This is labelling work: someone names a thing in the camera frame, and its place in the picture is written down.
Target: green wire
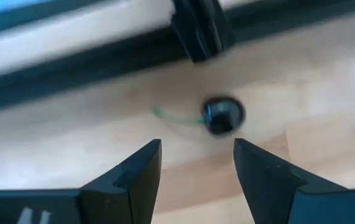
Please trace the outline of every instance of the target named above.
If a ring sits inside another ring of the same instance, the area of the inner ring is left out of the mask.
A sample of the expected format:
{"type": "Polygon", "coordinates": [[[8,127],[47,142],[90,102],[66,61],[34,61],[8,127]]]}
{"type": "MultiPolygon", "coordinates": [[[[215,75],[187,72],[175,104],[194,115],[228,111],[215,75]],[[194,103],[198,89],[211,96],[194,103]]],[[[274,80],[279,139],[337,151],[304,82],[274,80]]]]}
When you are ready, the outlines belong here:
{"type": "Polygon", "coordinates": [[[177,123],[177,124],[203,124],[205,121],[203,118],[198,118],[195,120],[189,120],[184,118],[176,118],[170,114],[165,113],[159,106],[155,106],[152,110],[154,115],[158,118],[165,118],[166,120],[177,123]]]}

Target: black round object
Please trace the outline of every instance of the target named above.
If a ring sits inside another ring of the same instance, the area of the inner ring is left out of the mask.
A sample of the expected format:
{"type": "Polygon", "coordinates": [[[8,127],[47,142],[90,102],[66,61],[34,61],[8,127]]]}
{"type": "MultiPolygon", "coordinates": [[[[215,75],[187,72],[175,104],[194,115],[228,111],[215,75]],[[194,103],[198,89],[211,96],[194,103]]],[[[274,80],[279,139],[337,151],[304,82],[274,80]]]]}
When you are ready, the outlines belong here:
{"type": "Polygon", "coordinates": [[[208,131],[217,136],[237,130],[246,116],[242,103],[229,96],[206,100],[202,106],[202,115],[208,131]]]}

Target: wooden floor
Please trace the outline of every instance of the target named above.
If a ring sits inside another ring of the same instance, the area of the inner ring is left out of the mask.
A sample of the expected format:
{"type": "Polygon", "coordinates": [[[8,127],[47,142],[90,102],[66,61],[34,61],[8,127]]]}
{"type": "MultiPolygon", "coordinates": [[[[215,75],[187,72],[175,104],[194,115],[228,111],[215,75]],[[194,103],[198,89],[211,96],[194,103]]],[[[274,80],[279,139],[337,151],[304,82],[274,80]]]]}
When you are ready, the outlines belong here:
{"type": "Polygon", "coordinates": [[[162,178],[153,223],[253,223],[234,171],[245,138],[355,187],[355,14],[0,111],[0,189],[79,187],[154,138],[162,178]],[[155,118],[196,118],[207,96],[239,98],[234,136],[155,118]]]}

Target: wooden surface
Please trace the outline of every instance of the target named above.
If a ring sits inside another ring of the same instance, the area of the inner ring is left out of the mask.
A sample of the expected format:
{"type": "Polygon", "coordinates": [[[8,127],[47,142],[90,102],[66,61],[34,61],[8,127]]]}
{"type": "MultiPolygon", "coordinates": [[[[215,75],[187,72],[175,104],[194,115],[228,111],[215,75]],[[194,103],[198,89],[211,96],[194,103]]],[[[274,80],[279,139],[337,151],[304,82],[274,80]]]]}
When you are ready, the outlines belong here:
{"type": "Polygon", "coordinates": [[[0,111],[0,189],[79,187],[153,138],[163,164],[154,223],[252,223],[233,139],[355,187],[355,15],[0,111]],[[247,119],[215,139],[155,118],[195,118],[207,96],[239,98],[247,119]]]}

